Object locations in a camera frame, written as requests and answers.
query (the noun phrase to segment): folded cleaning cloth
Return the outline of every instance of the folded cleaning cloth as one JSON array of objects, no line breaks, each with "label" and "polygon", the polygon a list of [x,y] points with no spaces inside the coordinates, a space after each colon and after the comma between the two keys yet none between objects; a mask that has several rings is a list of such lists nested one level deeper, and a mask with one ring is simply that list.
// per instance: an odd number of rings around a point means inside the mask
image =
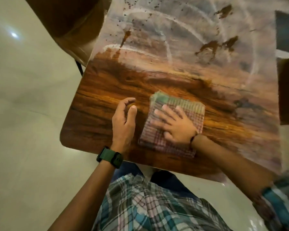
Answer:
[{"label": "folded cleaning cloth", "polygon": [[205,113],[205,106],[202,103],[183,100],[177,97],[169,96],[159,91],[150,97],[150,109],[148,118],[139,138],[138,144],[144,147],[155,149],[157,151],[163,151],[178,156],[193,158],[196,154],[195,151],[175,147],[172,143],[164,138],[164,132],[162,130],[159,130],[150,125],[151,121],[158,120],[154,110],[158,109],[162,111],[162,106],[164,104],[170,107],[177,114],[178,112],[176,111],[175,107],[180,106],[186,113],[187,117],[193,122],[194,126],[197,128],[198,133],[202,133]]}]

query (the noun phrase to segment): black chair leg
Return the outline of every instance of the black chair leg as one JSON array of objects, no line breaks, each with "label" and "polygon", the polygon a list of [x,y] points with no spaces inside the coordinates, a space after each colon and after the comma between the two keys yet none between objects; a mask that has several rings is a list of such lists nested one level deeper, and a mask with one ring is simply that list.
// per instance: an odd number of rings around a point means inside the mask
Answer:
[{"label": "black chair leg", "polygon": [[79,62],[77,62],[76,60],[75,60],[75,62],[76,62],[76,65],[77,65],[77,67],[79,69],[79,72],[80,72],[80,74],[82,76],[83,75],[83,68],[81,67],[81,64]]}]

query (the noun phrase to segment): smartwatch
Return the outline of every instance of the smartwatch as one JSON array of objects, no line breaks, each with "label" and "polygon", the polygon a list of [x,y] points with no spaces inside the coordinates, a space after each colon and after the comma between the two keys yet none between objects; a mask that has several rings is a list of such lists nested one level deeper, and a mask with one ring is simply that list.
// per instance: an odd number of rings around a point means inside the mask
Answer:
[{"label": "smartwatch", "polygon": [[101,162],[101,160],[106,160],[110,162],[115,168],[120,168],[123,161],[123,156],[120,153],[109,149],[109,147],[104,146],[103,150],[97,156],[96,160],[98,162]]}]

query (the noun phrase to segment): shirt sleeve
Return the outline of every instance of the shirt sleeve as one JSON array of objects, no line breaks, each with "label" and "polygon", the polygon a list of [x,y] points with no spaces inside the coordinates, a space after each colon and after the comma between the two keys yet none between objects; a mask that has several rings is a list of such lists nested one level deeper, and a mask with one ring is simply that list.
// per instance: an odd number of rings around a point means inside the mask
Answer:
[{"label": "shirt sleeve", "polygon": [[253,201],[268,230],[289,230],[289,171],[280,175]]}]

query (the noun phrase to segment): blue jeans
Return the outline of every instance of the blue jeans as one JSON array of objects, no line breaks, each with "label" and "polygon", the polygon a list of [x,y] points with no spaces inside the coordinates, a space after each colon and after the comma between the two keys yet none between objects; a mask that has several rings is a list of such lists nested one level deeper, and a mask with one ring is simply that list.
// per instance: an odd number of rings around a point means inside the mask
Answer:
[{"label": "blue jeans", "polygon": [[[127,174],[132,174],[133,176],[140,175],[144,176],[138,166],[135,163],[123,161],[121,164],[121,167],[119,169],[116,169],[111,182],[114,182],[118,178],[125,176]],[[163,187],[165,189],[168,189],[176,194],[178,194],[181,197],[187,197],[196,199],[197,197],[189,190],[187,189],[182,182],[179,181],[179,179],[172,173],[166,170],[155,172],[150,180],[152,183],[157,184],[160,187]]]}]

